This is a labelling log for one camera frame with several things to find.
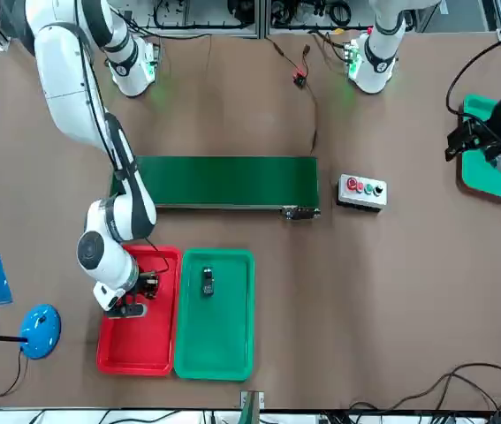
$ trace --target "green tray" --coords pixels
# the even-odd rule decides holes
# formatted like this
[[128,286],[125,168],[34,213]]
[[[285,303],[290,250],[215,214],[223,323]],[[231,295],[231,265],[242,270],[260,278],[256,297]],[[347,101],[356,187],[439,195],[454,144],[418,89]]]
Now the green tray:
[[[295,207],[318,212],[314,157],[137,156],[136,160],[159,208]],[[122,193],[114,178],[110,191]]]
[[[490,117],[495,105],[495,100],[479,95],[467,95],[464,99],[464,111],[484,121]],[[501,197],[501,172],[486,162],[481,150],[468,150],[462,154],[460,176],[470,189]]]
[[[190,249],[182,259],[174,368],[181,378],[244,381],[254,362],[254,257]],[[213,270],[214,293],[202,291]]]

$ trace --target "desk lamp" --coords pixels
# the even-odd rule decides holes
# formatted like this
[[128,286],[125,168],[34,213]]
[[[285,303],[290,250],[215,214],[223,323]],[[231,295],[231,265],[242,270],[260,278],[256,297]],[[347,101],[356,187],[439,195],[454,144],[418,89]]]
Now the desk lamp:
[[[0,305],[12,303],[11,290],[0,256]],[[33,307],[20,324],[18,337],[0,336],[0,342],[20,343],[20,350],[31,360],[48,356],[56,347],[61,333],[59,313],[52,305]]]

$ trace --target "brown table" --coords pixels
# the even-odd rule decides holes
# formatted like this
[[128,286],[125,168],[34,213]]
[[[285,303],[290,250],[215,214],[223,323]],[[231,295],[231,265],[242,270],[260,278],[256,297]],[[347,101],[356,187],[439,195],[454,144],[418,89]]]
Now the brown table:
[[[268,408],[381,407],[426,389],[470,360],[501,364],[501,207],[460,193],[445,135],[452,77],[494,34],[408,35],[399,67],[378,96],[362,95],[325,64],[310,36],[281,36],[319,102],[322,216],[288,223],[277,214],[165,212],[156,243],[250,249],[256,261],[255,364],[231,382],[102,375],[95,351],[102,311],[75,260],[89,204],[107,193],[100,151],[54,126],[34,60],[17,45],[0,53],[0,253],[14,294],[0,332],[15,334],[26,310],[49,302],[63,319],[61,341],[0,405],[233,408],[240,390],[265,392]],[[292,68],[266,41],[213,37],[166,41],[160,81],[126,99],[98,61],[108,108],[137,155],[308,155],[313,103]],[[501,96],[501,49],[460,82],[466,93]],[[387,181],[379,216],[331,198],[341,172]],[[17,346],[0,344],[0,390]],[[471,370],[501,397],[501,374]],[[407,408],[430,409],[437,394]],[[456,382],[446,406],[483,409]]]

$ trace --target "red button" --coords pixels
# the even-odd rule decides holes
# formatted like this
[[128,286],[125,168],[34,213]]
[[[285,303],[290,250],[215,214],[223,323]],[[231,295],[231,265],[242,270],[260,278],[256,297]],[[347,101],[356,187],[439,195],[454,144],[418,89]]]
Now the red button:
[[350,191],[356,190],[356,184],[358,181],[356,181],[356,178],[350,177],[349,179],[346,180],[346,188]]

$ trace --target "small object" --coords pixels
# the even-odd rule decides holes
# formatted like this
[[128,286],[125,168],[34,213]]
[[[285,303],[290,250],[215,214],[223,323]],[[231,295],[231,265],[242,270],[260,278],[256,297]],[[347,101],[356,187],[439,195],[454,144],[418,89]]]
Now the small object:
[[317,218],[321,214],[319,208],[302,208],[299,206],[286,206],[282,208],[282,215],[285,219],[299,221],[302,219]]
[[299,68],[293,73],[293,84],[295,84],[299,90],[302,90],[307,84],[307,75]]
[[339,206],[379,212],[387,204],[387,185],[376,179],[342,174],[337,190]]
[[213,278],[213,270],[210,267],[203,268],[203,294],[205,296],[213,295],[214,283],[215,283],[215,278]]

